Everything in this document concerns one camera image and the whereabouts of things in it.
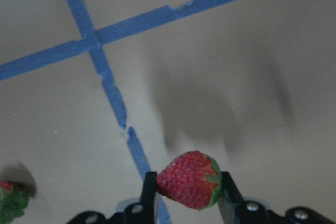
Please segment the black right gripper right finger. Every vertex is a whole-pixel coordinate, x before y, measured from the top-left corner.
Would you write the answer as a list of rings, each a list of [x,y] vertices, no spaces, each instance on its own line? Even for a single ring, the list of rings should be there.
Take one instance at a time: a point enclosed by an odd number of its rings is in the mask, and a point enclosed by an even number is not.
[[[266,208],[259,201],[245,199],[229,172],[222,172],[222,195],[217,204],[224,223],[334,223],[311,208],[293,207],[281,216]]]

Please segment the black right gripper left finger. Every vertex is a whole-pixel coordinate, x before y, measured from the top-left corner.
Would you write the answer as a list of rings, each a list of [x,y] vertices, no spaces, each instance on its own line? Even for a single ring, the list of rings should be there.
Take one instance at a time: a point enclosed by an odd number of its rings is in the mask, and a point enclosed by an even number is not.
[[[147,172],[143,181],[140,199],[127,205],[122,212],[115,212],[110,218],[96,211],[77,214],[69,223],[156,223],[157,172]]]

